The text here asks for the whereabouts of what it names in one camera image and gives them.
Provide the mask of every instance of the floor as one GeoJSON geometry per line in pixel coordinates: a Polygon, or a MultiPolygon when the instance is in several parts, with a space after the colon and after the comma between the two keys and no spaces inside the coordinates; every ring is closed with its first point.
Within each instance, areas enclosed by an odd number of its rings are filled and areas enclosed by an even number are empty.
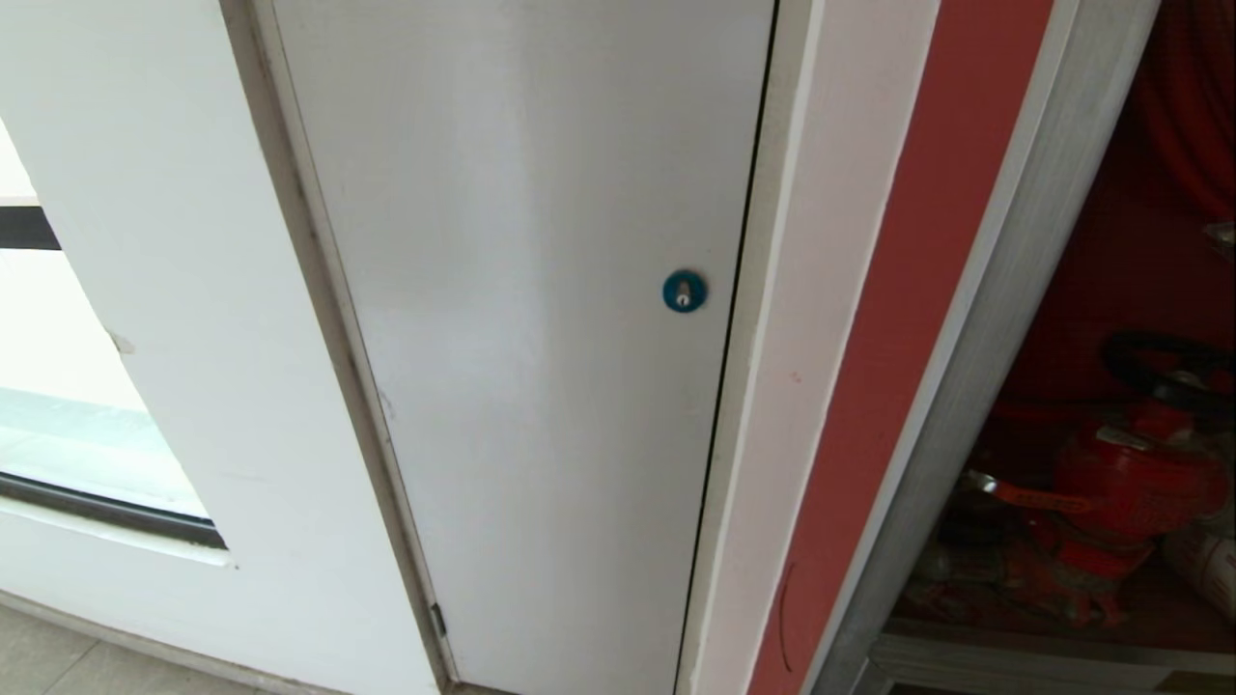
{"type": "Polygon", "coordinates": [[[0,695],[267,695],[0,606],[0,695]]]}

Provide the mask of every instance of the door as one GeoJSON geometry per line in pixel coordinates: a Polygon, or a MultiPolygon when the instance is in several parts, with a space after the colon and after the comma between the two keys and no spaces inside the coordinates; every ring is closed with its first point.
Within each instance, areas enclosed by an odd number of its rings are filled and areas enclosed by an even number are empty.
{"type": "Polygon", "coordinates": [[[772,0],[276,19],[460,678],[670,694],[772,0]]]}

